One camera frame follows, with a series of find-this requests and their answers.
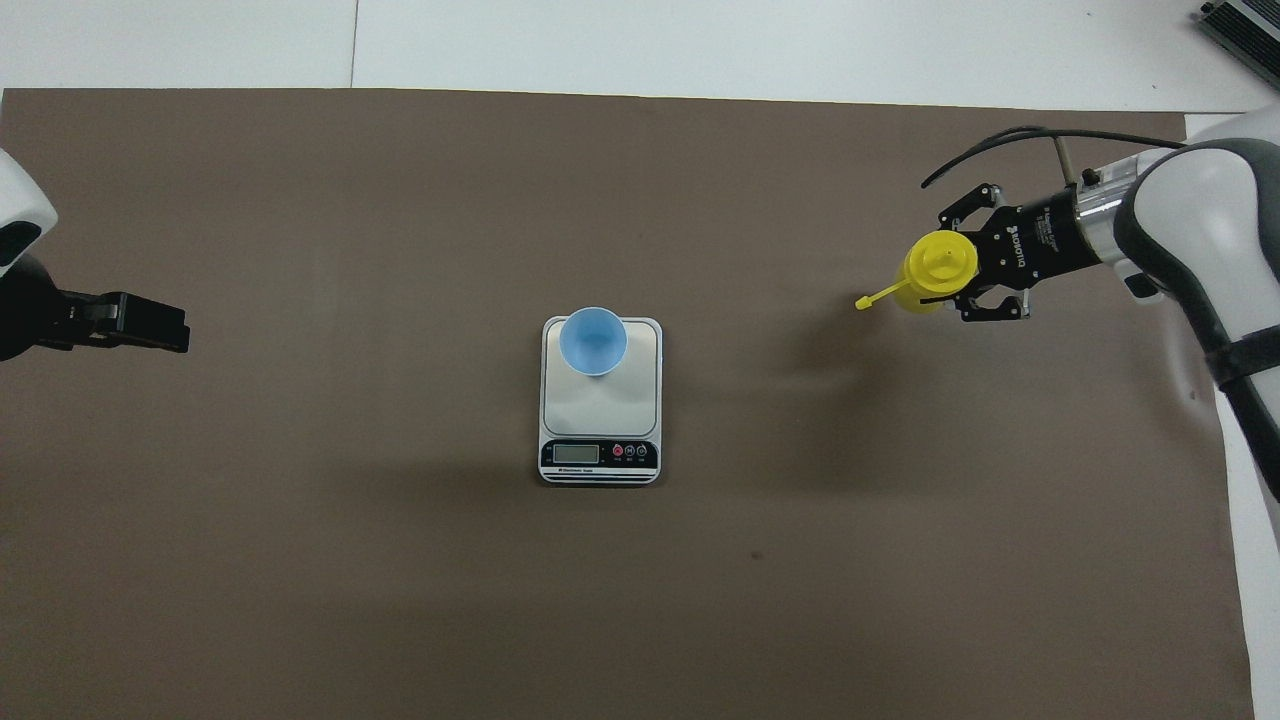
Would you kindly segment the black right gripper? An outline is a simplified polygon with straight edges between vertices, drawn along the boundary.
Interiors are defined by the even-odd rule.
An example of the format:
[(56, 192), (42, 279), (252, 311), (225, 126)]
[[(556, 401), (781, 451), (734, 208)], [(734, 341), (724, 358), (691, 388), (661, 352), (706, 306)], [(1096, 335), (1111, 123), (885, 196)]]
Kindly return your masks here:
[[(989, 214), (980, 224), (969, 222), (983, 210)], [(955, 296), (955, 309), (965, 323), (1025, 319), (1030, 315), (1030, 287), (1101, 264), (1079, 227), (1074, 192), (1004, 208), (1002, 188), (983, 183), (945, 208), (938, 223), (941, 231), (975, 236), (975, 282), (980, 287)]]

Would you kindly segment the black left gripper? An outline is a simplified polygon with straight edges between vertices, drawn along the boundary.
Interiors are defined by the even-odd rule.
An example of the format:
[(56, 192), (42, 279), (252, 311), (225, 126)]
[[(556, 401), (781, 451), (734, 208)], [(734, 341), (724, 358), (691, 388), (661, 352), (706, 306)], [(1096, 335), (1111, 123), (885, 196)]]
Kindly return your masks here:
[(184, 309), (120, 291), (92, 295), (59, 290), (37, 258), (23, 255), (1, 279), (1, 360), (32, 348), (56, 323), (63, 348), (115, 348), (125, 342), (174, 354), (189, 351)]

